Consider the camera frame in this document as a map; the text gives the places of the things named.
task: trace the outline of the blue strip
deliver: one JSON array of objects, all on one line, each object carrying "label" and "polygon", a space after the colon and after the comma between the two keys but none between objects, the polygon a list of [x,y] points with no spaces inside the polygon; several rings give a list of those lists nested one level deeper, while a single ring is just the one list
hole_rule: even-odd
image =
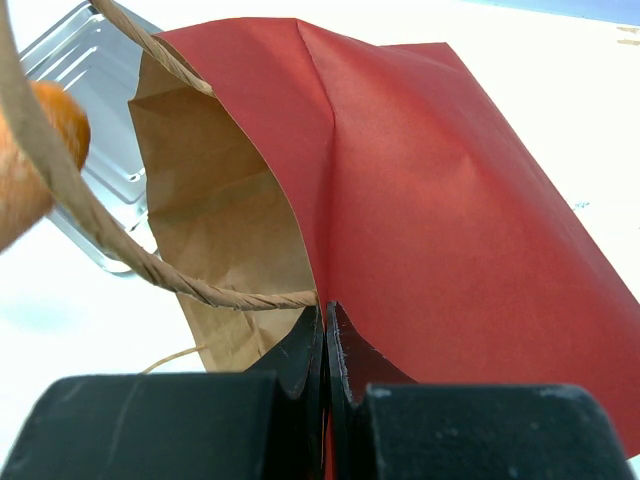
[{"label": "blue strip", "polygon": [[568,17],[640,25],[640,0],[463,0]]}]

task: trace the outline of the paper bag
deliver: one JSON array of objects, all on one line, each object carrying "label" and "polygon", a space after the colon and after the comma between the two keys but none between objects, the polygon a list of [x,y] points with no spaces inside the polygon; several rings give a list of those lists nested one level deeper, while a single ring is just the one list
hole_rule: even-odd
[{"label": "paper bag", "polygon": [[[131,112],[165,260],[282,292],[312,285],[308,255],[321,304],[416,380],[579,384],[640,453],[640,307],[447,45],[293,19],[161,38],[219,99],[144,59]],[[247,366],[296,315],[181,303],[208,369]]]}]

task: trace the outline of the silver tray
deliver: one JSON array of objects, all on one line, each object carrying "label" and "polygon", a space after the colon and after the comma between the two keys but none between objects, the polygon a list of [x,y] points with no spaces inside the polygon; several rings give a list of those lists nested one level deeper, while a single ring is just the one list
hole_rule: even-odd
[{"label": "silver tray", "polygon": [[[150,33],[160,30],[123,10]],[[146,174],[127,101],[134,97],[142,49],[83,2],[21,54],[27,77],[62,85],[86,110],[91,147],[82,176],[98,200],[145,250],[157,245],[147,220]],[[56,206],[48,218],[111,273],[130,271]]]}]

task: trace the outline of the thin brown string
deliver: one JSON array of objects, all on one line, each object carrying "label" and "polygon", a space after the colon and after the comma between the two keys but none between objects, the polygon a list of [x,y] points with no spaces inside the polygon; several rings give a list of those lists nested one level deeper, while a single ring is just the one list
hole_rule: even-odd
[{"label": "thin brown string", "polygon": [[171,360],[175,360],[176,358],[184,357],[186,355],[199,352],[200,350],[204,350],[205,348],[206,348],[206,345],[197,345],[195,347],[187,348],[186,350],[182,350],[181,352],[174,353],[173,355],[169,355],[168,357],[164,357],[162,360],[158,360],[156,363],[154,363],[150,367],[145,368],[140,373],[142,374],[150,373],[151,371],[155,370],[161,365],[164,365],[165,363],[169,363]]},{"label": "thin brown string", "polygon": [[61,136],[36,101],[16,53],[6,0],[0,0],[0,106],[15,142],[29,156],[56,200],[98,245],[115,254],[143,279],[212,307],[249,311],[317,305],[314,290],[259,295],[214,287],[183,275],[127,235],[87,187]]},{"label": "thin brown string", "polygon": [[158,40],[149,35],[142,27],[131,20],[113,0],[89,0],[104,17],[115,25],[118,30],[140,45],[142,49],[155,58],[164,68],[180,80],[195,88],[199,92],[215,97],[211,85],[196,77],[176,60]]}]

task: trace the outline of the white table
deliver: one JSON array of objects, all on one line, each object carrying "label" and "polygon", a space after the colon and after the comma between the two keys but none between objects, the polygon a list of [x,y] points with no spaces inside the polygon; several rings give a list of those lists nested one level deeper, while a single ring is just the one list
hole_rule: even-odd
[{"label": "white table", "polygon": [[[18,48],[77,3],[9,0]],[[164,30],[226,17],[294,16],[377,44],[448,41],[567,201],[590,203],[578,215],[640,298],[640,47],[617,43],[632,34],[611,24],[439,1],[418,2],[418,11],[404,0],[386,7],[355,0],[121,3]],[[55,379],[136,372],[193,345],[172,294],[103,272],[47,220],[0,255],[0,272],[0,459]],[[202,366],[192,355],[164,370]]]}]

